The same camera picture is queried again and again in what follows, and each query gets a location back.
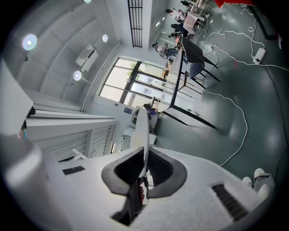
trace white shoe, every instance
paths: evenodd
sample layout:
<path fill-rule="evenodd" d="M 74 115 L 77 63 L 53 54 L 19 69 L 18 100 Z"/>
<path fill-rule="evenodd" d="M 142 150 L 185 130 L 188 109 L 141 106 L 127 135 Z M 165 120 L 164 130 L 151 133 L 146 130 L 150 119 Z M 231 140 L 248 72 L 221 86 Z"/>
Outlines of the white shoe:
<path fill-rule="evenodd" d="M 258 196 L 261 197 L 262 200 L 265 200 L 270 194 L 270 189 L 268 185 L 263 184 L 259 189 Z"/>
<path fill-rule="evenodd" d="M 252 182 L 251 178 L 248 177 L 248 176 L 244 177 L 244 179 L 242 180 L 242 182 L 243 182 L 244 184 L 250 186 L 250 187 L 253 186 L 253 182 Z"/>
<path fill-rule="evenodd" d="M 257 169 L 255 170 L 255 172 L 254 172 L 254 179 L 256 179 L 258 176 L 260 176 L 260 175 L 262 175 L 262 174 L 264 174 L 264 173 L 265 173 L 265 171 L 264 171 L 263 169 L 257 168 Z"/>

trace power strip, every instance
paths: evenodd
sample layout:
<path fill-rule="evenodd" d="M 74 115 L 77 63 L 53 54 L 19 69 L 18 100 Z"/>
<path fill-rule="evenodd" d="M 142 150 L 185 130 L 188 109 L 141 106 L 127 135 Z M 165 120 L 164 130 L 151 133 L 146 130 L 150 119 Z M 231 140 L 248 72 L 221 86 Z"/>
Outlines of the power strip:
<path fill-rule="evenodd" d="M 262 59 L 264 58 L 266 51 L 263 48 L 259 48 L 257 54 L 255 55 L 255 57 L 253 58 L 253 62 L 255 64 L 260 64 Z"/>

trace air conditioner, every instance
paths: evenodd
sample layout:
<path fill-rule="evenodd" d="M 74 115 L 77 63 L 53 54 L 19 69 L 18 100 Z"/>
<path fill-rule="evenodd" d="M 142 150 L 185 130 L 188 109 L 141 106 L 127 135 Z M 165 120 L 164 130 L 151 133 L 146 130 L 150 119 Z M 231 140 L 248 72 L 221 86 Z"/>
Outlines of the air conditioner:
<path fill-rule="evenodd" d="M 88 45 L 77 57 L 76 63 L 81 67 L 81 71 L 89 71 L 92 64 L 97 59 L 98 54 L 92 45 Z"/>

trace chair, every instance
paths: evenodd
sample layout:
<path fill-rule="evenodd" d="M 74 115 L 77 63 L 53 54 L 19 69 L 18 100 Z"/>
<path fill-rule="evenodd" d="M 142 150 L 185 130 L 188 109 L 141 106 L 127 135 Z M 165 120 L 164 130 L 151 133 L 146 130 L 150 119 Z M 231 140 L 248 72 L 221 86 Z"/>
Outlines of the chair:
<path fill-rule="evenodd" d="M 186 59 L 188 62 L 191 63 L 190 66 L 190 79 L 195 81 L 197 84 L 199 84 L 201 87 L 205 88 L 202 84 L 196 81 L 195 77 L 197 74 L 201 74 L 204 76 L 201 71 L 205 71 L 208 73 L 210 76 L 212 76 L 215 80 L 220 82 L 213 74 L 211 74 L 209 71 L 207 71 L 204 66 L 205 62 L 213 65 L 214 67 L 218 68 L 216 65 L 214 65 L 210 60 L 205 58 L 203 56 L 203 51 L 194 43 L 189 41 L 186 38 L 182 39 L 182 45 L 184 47 L 185 53 L 186 53 Z"/>
<path fill-rule="evenodd" d="M 190 96 L 190 95 L 188 95 L 188 94 L 182 92 L 181 90 L 184 89 L 184 88 L 188 88 L 188 89 L 190 89 L 190 90 L 192 90 L 192 91 L 194 91 L 194 92 L 197 92 L 197 93 L 201 94 L 201 92 L 199 92 L 199 91 L 197 91 L 197 90 L 191 88 L 191 86 L 194 87 L 194 85 L 191 84 L 191 83 L 188 83 L 188 81 L 187 81 L 188 72 L 187 72 L 187 71 L 186 71 L 184 74 L 182 74 L 182 76 L 181 76 L 181 80 L 180 80 L 179 87 L 178 87 L 178 89 L 177 89 L 178 92 L 180 92 L 180 93 L 182 93 L 182 94 L 184 94 L 184 95 L 186 95 L 186 96 L 189 96 L 189 97 L 191 97 L 191 98 L 194 98 L 194 97 L 192 97 L 192 96 Z"/>

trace ceiling light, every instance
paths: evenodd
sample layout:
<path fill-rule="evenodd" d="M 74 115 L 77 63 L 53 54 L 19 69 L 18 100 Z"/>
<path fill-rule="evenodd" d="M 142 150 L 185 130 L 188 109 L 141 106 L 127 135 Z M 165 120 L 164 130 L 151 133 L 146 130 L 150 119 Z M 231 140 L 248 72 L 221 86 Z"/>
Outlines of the ceiling light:
<path fill-rule="evenodd" d="M 73 78 L 75 81 L 79 81 L 81 79 L 81 72 L 79 70 L 75 71 L 73 74 Z"/>
<path fill-rule="evenodd" d="M 37 44 L 37 37 L 34 34 L 28 34 L 24 37 L 22 41 L 22 47 L 30 51 L 32 50 Z"/>
<path fill-rule="evenodd" d="M 102 39 L 102 41 L 107 42 L 108 37 L 107 37 L 106 34 L 104 34 L 103 37 L 102 37 L 101 39 Z"/>

